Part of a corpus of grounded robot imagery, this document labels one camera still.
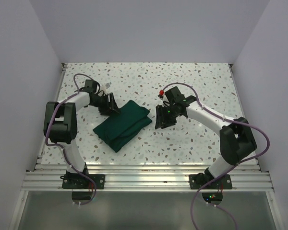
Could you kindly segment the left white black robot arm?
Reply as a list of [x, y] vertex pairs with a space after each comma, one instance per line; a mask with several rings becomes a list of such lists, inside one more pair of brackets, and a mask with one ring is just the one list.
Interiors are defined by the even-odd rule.
[[113, 93], [104, 93], [97, 81], [87, 79], [83, 87], [77, 86], [76, 92], [66, 99], [48, 102], [44, 118], [45, 144], [61, 150], [67, 165], [66, 175], [68, 177], [74, 175], [73, 182], [79, 188], [89, 185], [90, 176], [76, 143], [77, 112], [89, 106], [96, 107], [104, 116], [120, 113]]

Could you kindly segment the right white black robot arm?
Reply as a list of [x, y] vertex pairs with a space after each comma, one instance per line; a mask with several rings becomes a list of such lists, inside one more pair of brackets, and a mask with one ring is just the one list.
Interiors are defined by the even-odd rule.
[[162, 105], [156, 106], [156, 129], [174, 126], [177, 117], [184, 116], [208, 127], [219, 136], [220, 157], [205, 169], [191, 177], [191, 187], [200, 188], [204, 184], [215, 188], [227, 176], [227, 171], [239, 164], [257, 149], [255, 138], [247, 119], [227, 118], [200, 104], [196, 96], [186, 97], [177, 86], [159, 92]]

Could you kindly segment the dark green surgical cloth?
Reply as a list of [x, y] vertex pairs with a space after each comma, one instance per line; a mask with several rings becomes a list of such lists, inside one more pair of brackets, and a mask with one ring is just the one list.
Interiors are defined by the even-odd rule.
[[144, 127], [152, 123], [150, 111], [130, 100], [120, 108], [120, 114], [112, 114], [93, 129], [93, 132], [112, 150], [119, 152]]

